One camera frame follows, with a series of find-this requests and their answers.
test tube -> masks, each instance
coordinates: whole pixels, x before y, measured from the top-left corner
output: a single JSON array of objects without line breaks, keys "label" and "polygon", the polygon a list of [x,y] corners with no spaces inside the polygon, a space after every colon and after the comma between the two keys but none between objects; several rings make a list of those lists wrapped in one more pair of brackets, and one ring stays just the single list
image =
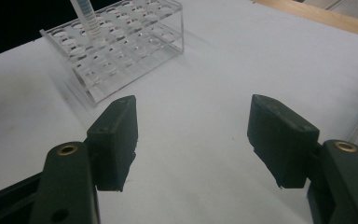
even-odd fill
[{"label": "test tube", "polygon": [[100,23],[98,23],[90,0],[71,0],[72,6],[83,25],[89,42],[94,47],[102,47],[106,44],[101,34]]}]

clear acrylic rack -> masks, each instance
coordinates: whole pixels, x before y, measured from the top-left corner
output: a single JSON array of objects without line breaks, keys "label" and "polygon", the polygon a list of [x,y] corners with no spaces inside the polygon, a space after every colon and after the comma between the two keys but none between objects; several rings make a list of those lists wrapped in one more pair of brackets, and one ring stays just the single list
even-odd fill
[{"label": "clear acrylic rack", "polygon": [[79,19],[40,31],[68,70],[62,81],[94,106],[184,52],[183,8],[174,0],[120,1],[94,18],[101,46]]}]

wooden edge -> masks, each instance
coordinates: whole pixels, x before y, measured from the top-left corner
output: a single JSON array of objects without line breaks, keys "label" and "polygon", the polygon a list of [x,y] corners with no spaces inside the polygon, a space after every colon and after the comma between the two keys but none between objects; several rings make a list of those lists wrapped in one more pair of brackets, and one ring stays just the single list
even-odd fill
[{"label": "wooden edge", "polygon": [[292,0],[252,0],[258,4],[358,34],[358,19]]}]

brass screw insert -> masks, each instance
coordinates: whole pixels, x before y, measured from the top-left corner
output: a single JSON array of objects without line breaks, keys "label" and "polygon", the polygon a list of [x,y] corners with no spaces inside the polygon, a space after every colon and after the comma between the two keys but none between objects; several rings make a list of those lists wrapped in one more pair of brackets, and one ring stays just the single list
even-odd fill
[{"label": "brass screw insert", "polygon": [[346,152],[356,152],[357,151],[357,147],[347,143],[347,142],[335,142],[334,146],[336,146],[336,148],[346,151]]},{"label": "brass screw insert", "polygon": [[76,145],[64,145],[57,150],[57,154],[60,156],[68,156],[76,152],[78,147]]}]

white table surface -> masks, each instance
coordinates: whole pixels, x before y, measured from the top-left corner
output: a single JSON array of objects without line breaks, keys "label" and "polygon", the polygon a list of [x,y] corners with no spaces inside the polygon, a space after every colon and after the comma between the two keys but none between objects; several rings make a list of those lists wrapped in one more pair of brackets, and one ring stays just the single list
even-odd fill
[{"label": "white table surface", "polygon": [[[122,193],[99,193],[102,222],[312,223],[306,190],[279,189],[247,140],[251,97],[288,105],[321,143],[346,139],[358,123],[358,35],[247,0],[180,2],[185,54],[88,113],[137,97],[137,157]],[[87,119],[50,78],[64,72],[41,38],[0,54],[0,189],[85,139]]]}]

